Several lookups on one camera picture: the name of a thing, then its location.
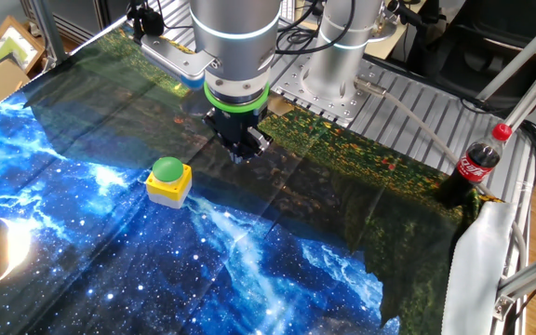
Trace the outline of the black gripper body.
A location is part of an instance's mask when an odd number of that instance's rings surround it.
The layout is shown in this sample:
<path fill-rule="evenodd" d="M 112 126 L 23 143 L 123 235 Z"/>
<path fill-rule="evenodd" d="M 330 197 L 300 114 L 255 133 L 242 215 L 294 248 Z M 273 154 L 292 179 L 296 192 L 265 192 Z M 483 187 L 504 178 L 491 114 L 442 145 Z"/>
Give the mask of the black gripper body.
<path fill-rule="evenodd" d="M 269 136 L 259 129 L 259 123 L 266 115 L 266 108 L 229 113 L 213 107 L 208 112 L 208 126 L 222 143 L 261 143 L 269 141 Z"/>

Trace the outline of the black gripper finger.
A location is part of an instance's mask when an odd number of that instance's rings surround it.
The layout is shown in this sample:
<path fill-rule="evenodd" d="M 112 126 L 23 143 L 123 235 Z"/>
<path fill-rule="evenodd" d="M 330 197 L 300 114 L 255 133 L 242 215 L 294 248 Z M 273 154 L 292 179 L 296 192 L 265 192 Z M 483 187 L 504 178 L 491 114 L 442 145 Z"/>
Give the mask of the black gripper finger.
<path fill-rule="evenodd" d="M 242 133 L 238 144 L 238 156 L 250 160 L 262 156 L 270 147 L 272 138 L 255 127 L 248 127 Z"/>
<path fill-rule="evenodd" d="M 210 110 L 203 118 L 219 138 L 221 145 L 229 152 L 231 160 L 239 164 L 238 144 L 241 141 L 241 123 L 221 110 Z"/>

